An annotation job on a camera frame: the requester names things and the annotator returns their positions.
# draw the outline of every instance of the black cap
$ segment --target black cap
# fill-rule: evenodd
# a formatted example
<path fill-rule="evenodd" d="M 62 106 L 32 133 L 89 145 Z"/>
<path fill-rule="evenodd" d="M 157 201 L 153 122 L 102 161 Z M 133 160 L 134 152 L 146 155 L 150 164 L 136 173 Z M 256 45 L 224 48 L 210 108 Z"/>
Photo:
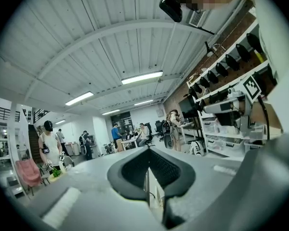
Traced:
<path fill-rule="evenodd" d="M 53 123 L 51 121 L 44 122 L 44 128 L 46 131 L 52 132 L 53 131 Z"/>

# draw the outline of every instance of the blue shirt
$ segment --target blue shirt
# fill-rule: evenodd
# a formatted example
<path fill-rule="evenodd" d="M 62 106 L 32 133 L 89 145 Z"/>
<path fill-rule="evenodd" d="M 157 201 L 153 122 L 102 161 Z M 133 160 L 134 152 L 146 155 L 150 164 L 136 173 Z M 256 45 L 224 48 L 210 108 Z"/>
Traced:
<path fill-rule="evenodd" d="M 118 135 L 118 133 L 119 133 L 118 128 L 112 128 L 112 129 L 111 129 L 112 138 L 113 138 L 114 140 L 120 138 L 120 136 Z"/>

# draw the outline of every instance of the air vent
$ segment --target air vent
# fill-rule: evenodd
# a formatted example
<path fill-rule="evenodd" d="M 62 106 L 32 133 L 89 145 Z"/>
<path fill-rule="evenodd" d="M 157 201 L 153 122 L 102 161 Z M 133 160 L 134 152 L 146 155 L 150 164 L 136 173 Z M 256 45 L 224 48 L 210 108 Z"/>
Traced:
<path fill-rule="evenodd" d="M 189 24 L 195 27 L 201 27 L 208 15 L 208 11 L 202 11 L 202 12 L 195 12 L 193 11 L 191 18 L 189 20 Z"/>

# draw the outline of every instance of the staircase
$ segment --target staircase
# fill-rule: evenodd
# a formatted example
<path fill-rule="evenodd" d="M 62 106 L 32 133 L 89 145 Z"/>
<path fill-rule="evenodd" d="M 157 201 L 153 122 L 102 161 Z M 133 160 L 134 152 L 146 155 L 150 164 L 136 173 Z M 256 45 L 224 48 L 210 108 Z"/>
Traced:
<path fill-rule="evenodd" d="M 39 137 L 33 125 L 29 125 L 29 142 L 34 162 L 36 164 L 43 163 L 39 155 Z"/>

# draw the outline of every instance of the pink armchair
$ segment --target pink armchair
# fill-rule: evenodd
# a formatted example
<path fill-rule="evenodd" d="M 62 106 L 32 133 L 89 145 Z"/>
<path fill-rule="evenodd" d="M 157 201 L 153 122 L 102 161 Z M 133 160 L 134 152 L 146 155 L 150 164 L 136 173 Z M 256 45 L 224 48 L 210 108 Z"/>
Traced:
<path fill-rule="evenodd" d="M 35 164 L 32 158 L 25 161 L 16 161 L 16 170 L 19 177 L 28 185 L 28 188 L 38 186 L 42 182 L 42 178 L 39 172 L 38 166 Z"/>

